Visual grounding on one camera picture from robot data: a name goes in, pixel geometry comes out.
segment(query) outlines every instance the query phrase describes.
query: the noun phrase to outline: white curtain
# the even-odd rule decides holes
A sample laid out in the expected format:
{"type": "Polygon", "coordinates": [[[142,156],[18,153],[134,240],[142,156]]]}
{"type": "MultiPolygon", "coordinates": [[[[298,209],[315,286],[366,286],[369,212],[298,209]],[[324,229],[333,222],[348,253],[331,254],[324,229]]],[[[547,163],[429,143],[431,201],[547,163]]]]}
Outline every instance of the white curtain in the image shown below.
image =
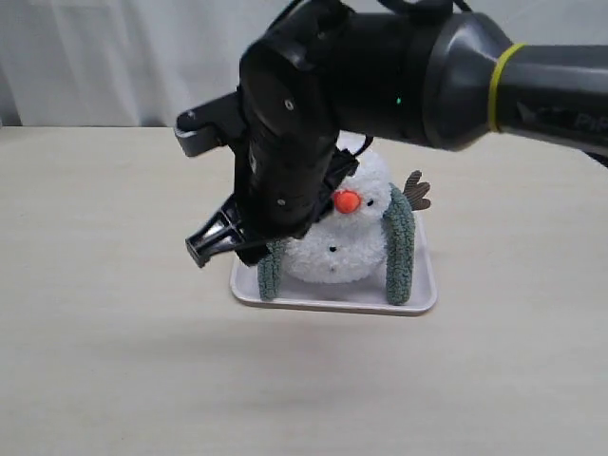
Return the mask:
{"type": "MultiPolygon", "coordinates": [[[[288,0],[0,0],[0,119],[170,125],[238,83],[288,0]]],[[[375,0],[347,1],[380,10],[375,0]]],[[[514,41],[608,43],[607,0],[470,0],[514,41]]]]}

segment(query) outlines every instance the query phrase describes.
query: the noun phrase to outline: green plush wing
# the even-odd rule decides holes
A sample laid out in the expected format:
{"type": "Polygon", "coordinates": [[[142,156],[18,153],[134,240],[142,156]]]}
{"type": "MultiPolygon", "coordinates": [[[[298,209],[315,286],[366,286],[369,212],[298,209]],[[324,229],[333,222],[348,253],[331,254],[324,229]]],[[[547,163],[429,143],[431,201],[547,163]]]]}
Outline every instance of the green plush wing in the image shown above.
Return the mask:
{"type": "Polygon", "coordinates": [[[387,238],[387,301],[404,305],[411,294],[416,223],[408,199],[395,185],[391,185],[391,203],[383,221],[387,238]]]}
{"type": "Polygon", "coordinates": [[[278,295],[281,284],[281,264],[287,241],[278,240],[268,244],[270,254],[257,264],[257,286],[263,301],[272,301],[278,295]]]}

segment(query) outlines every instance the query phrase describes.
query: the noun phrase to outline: light wooden table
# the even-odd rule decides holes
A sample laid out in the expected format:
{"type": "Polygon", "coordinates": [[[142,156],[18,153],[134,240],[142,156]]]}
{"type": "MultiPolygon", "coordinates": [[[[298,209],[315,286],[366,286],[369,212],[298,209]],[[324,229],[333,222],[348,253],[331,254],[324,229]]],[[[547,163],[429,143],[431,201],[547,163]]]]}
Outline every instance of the light wooden table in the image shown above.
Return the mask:
{"type": "Polygon", "coordinates": [[[605,454],[608,170],[513,138],[375,147],[432,184],[420,318],[254,310],[232,256],[200,271],[183,239],[228,150],[1,129],[0,454],[605,454]]]}

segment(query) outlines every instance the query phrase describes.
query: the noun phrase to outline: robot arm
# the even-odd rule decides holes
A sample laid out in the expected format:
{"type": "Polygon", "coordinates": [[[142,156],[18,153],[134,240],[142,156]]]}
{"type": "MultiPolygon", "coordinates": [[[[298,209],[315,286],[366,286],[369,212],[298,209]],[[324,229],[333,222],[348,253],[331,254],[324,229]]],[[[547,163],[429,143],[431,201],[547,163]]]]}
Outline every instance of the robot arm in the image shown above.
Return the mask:
{"type": "Polygon", "coordinates": [[[340,131],[458,151],[489,132],[608,157],[608,47],[523,46],[451,0],[294,1],[243,54],[237,90],[177,119],[188,157],[235,153],[235,186],[186,240],[202,267],[236,251],[248,265],[302,238],[357,167],[340,131]]]}

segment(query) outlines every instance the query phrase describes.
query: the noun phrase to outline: white tray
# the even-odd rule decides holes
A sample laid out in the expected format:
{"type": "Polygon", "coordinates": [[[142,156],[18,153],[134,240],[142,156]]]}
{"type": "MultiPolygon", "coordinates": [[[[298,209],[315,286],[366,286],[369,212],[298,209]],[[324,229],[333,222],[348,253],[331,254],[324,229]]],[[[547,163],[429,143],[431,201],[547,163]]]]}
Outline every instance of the white tray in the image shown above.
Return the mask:
{"type": "Polygon", "coordinates": [[[262,309],[401,316],[424,314],[437,302],[437,288],[422,217],[417,213],[415,216],[414,274],[411,297],[404,306],[392,306],[386,300],[385,267],[364,280],[339,285],[311,285],[284,275],[279,296],[272,302],[264,302],[257,288],[257,267],[248,268],[235,256],[230,278],[232,293],[243,304],[262,309]]]}

